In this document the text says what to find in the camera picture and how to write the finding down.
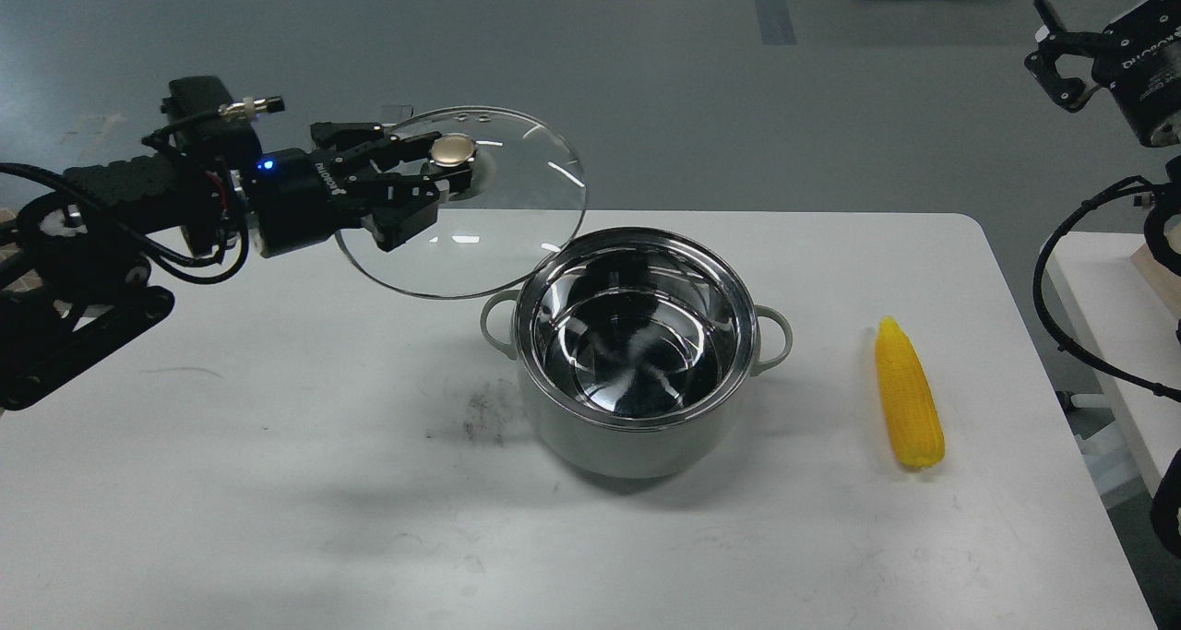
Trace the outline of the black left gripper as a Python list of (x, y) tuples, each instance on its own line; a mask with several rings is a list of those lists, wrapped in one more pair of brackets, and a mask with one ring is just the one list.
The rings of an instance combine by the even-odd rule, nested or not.
[[(437, 222), (443, 204), (472, 190), (472, 164), (428, 168), (426, 173), (384, 173), (409, 160), (426, 160), (439, 131), (411, 135), (384, 123), (319, 122), (309, 126), (318, 151), (283, 149), (255, 160), (244, 178), (262, 256), (282, 256), (324, 243), (357, 221), (389, 253)], [(332, 173), (351, 176), (342, 208)]]

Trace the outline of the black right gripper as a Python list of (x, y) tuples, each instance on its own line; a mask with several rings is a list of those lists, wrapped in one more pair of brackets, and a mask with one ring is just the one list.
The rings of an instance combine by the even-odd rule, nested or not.
[(1108, 50), (1108, 35), (1066, 30), (1050, 0), (1033, 0), (1042, 30), (1027, 67), (1038, 65), (1038, 84), (1064, 112), (1076, 113), (1092, 96), (1110, 90), (1135, 138), (1146, 148), (1176, 147), (1180, 130), (1180, 24), (1177, 0), (1142, 0), (1105, 25), (1116, 48), (1105, 58), (1102, 82), (1064, 77), (1055, 63), (1063, 56), (1095, 59)]

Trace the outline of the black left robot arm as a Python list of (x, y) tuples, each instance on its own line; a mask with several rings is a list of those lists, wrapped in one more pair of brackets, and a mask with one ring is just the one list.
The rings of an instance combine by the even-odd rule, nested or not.
[(4, 222), (4, 409), (34, 405), (171, 314), (154, 269), (221, 284), (252, 246), (286, 255), (351, 228), (391, 252), (475, 189), (475, 143), (461, 135), (376, 123), (312, 134), (311, 151), (265, 152), (247, 125), (172, 125), (148, 135), (144, 158), (67, 173), (4, 163), (47, 190)]

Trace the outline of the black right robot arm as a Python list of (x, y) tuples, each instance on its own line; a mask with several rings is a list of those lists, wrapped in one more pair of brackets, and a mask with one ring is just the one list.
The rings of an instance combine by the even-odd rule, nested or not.
[(1177, 554), (1177, 0), (1143, 0), (1103, 30), (1066, 30), (1036, 0), (1025, 69), (1079, 112), (1105, 91), (1164, 177), (1135, 175), (1079, 202), (1036, 260), (1036, 314), (1057, 348), (1092, 368), (1113, 403), (1149, 521)]

